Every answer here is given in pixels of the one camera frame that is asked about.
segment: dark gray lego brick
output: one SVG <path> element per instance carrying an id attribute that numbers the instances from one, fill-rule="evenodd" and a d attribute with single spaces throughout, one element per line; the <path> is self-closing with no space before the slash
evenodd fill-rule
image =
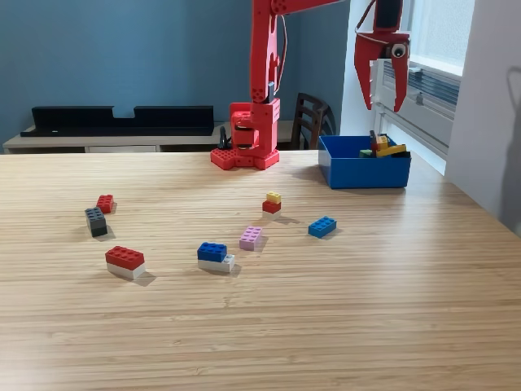
<path id="1" fill-rule="evenodd" d="M 87 209 L 85 211 L 85 217 L 87 219 L 87 226 L 89 226 L 91 230 L 107 227 L 107 221 L 100 208 Z"/>
<path id="2" fill-rule="evenodd" d="M 102 226 L 101 228 L 91 229 L 90 233 L 92 234 L 93 238 L 96 238 L 98 236 L 103 236 L 103 235 L 108 234 L 108 229 L 107 229 L 107 226 Z"/>

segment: wire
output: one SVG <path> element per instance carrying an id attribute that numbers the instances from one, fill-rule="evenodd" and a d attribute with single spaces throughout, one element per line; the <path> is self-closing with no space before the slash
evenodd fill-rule
<path id="1" fill-rule="evenodd" d="M 369 41 L 372 41 L 372 42 L 377 42 L 377 43 L 383 43 L 384 45 L 389 45 L 390 42 L 385 42 L 385 41 L 380 41 L 379 39 L 374 39 L 372 37 L 367 37 L 365 34 L 362 34 L 362 33 L 359 33 L 358 32 L 358 29 L 364 24 L 364 22 L 366 21 L 366 18 L 367 16 L 369 15 L 369 11 L 371 11 L 371 8 L 372 6 L 376 3 L 376 0 L 371 0 L 371 3 L 369 4 L 369 6 L 367 6 L 366 8 L 366 12 L 364 12 L 364 15 L 362 16 L 362 18 L 360 19 L 360 22 L 358 22 L 357 26 L 355 27 L 355 34 L 360 36 L 360 37 L 363 37 Z"/>
<path id="2" fill-rule="evenodd" d="M 278 71 L 277 89 L 275 90 L 275 94 L 278 93 L 278 89 L 280 88 L 280 82 L 282 80 L 282 74 L 284 73 L 284 64 L 286 63 L 286 53 L 287 53 L 286 18 L 284 18 L 284 15 L 279 15 L 279 16 L 282 18 L 282 26 L 283 26 L 283 31 L 284 31 L 284 47 L 282 49 L 282 59 L 281 59 L 280 70 Z"/>

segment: robotic arm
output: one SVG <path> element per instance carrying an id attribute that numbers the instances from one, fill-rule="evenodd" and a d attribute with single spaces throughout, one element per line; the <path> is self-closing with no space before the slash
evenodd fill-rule
<path id="1" fill-rule="evenodd" d="M 359 33 L 371 7 L 374 11 L 374 27 L 372 33 Z M 407 95 L 409 78 L 409 34 L 397 33 L 400 28 L 403 0 L 371 0 L 357 26 L 357 42 L 355 44 L 355 68 L 360 80 L 362 94 L 366 106 L 371 109 L 371 70 L 370 62 L 377 59 L 391 59 L 396 78 L 396 101 L 394 111 L 400 111 Z"/>
<path id="2" fill-rule="evenodd" d="M 343 0 L 253 0 L 253 34 L 251 54 L 251 95 L 253 102 L 273 100 L 278 91 L 286 59 L 285 14 L 305 11 Z M 277 52 L 277 19 L 282 19 L 284 48 Z"/>
<path id="3" fill-rule="evenodd" d="M 253 31 L 250 72 L 252 102 L 230 105 L 232 149 L 222 136 L 223 149 L 212 151 L 212 162 L 222 169 L 257 167 L 267 169 L 279 160 L 277 146 L 280 86 L 286 57 L 287 34 L 284 15 L 325 6 L 343 0 L 253 0 Z M 370 61 L 391 58 L 396 71 L 396 107 L 405 98 L 408 76 L 409 35 L 396 33 L 403 0 L 371 0 L 358 28 L 376 3 L 374 32 L 359 33 L 355 47 L 355 66 L 367 107 L 370 109 Z M 277 22 L 282 19 L 284 48 L 277 51 Z"/>

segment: wooden chair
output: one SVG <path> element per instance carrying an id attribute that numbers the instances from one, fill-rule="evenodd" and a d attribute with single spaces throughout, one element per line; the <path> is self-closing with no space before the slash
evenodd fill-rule
<path id="1" fill-rule="evenodd" d="M 291 133 L 291 149 L 300 149 L 301 135 L 304 136 L 304 149 L 317 149 L 318 136 L 324 134 L 336 134 L 335 117 L 331 108 L 319 98 L 299 93 Z"/>

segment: stacked lego bricks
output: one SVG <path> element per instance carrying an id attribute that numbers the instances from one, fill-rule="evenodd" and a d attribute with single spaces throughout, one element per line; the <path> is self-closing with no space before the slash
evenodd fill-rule
<path id="1" fill-rule="evenodd" d="M 390 145 L 389 137 L 386 134 L 376 135 L 373 130 L 370 131 L 371 149 L 362 149 L 359 157 L 410 157 L 407 153 L 407 146 Z"/>
<path id="2" fill-rule="evenodd" d="M 266 195 L 266 201 L 262 204 L 262 215 L 269 220 L 276 220 L 282 215 L 282 197 L 280 194 L 270 191 Z"/>
<path id="3" fill-rule="evenodd" d="M 146 271 L 145 257 L 129 248 L 116 246 L 105 254 L 107 269 L 126 279 L 136 279 Z"/>
<path id="4" fill-rule="evenodd" d="M 204 242 L 197 250 L 197 265 L 200 269 L 230 273 L 235 265 L 235 256 L 228 254 L 224 244 Z"/>
<path id="5" fill-rule="evenodd" d="M 108 233 L 105 214 L 112 213 L 113 208 L 114 197 L 112 195 L 101 195 L 95 208 L 85 210 L 87 226 L 93 238 L 104 236 Z"/>

